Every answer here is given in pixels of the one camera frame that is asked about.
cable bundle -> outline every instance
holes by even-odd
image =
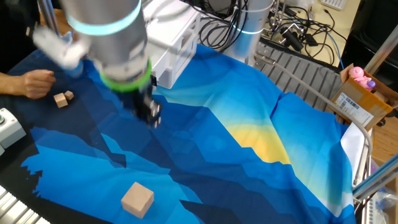
[[[220,9],[220,10],[216,11],[211,7],[209,2],[206,2],[205,5],[210,8],[210,9],[208,9],[208,12],[202,11],[202,10],[198,9],[197,7],[195,7],[193,4],[190,4],[191,7],[194,8],[196,11],[203,13],[204,15],[207,16],[207,17],[204,17],[201,19],[202,21],[208,20],[208,22],[206,24],[204,24],[199,31],[199,40],[200,40],[201,44],[207,43],[207,46],[211,47],[212,49],[217,50],[219,53],[223,53],[226,49],[228,49],[230,46],[232,46],[238,40],[238,38],[242,34],[242,30],[244,29],[244,26],[246,25],[246,21],[248,18],[247,13],[245,12],[243,24],[242,24],[242,26],[240,26],[241,18],[243,15],[243,10],[247,11],[247,9],[248,9],[248,0],[237,0],[237,4],[238,5],[231,5],[224,9]],[[228,9],[228,10],[235,9],[231,16],[230,21],[227,21],[224,19],[219,19],[219,18],[215,17],[215,16],[217,16],[217,14],[219,12],[224,11],[226,9]],[[212,23],[214,23],[214,22],[219,22],[222,25],[212,28],[211,30],[209,30],[209,32],[206,34],[206,36],[203,36],[205,29],[208,26],[212,25]],[[219,29],[226,30],[224,36],[222,36],[222,38],[218,42],[211,44],[210,40],[209,40],[209,36],[212,33],[214,33],[214,31],[219,30]]]

human hand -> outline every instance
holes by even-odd
[[[55,83],[54,73],[48,70],[34,70],[19,77],[17,90],[20,95],[36,100],[44,97]]]

teal light ring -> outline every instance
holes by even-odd
[[[138,1],[138,5],[128,16],[119,21],[105,25],[86,24],[84,22],[76,20],[70,15],[67,15],[67,19],[70,27],[72,27],[75,31],[79,33],[95,36],[110,35],[117,33],[132,24],[137,19],[140,10],[141,0]]]

white bracket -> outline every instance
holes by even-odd
[[[84,37],[70,44],[43,26],[35,29],[33,42],[55,63],[70,70],[77,68],[80,59],[87,54],[91,45],[90,40]]]

pink toy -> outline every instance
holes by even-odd
[[[349,75],[354,78],[361,86],[367,90],[371,90],[376,86],[376,83],[372,81],[372,78],[368,78],[364,75],[364,71],[360,67],[354,67],[349,71]]]

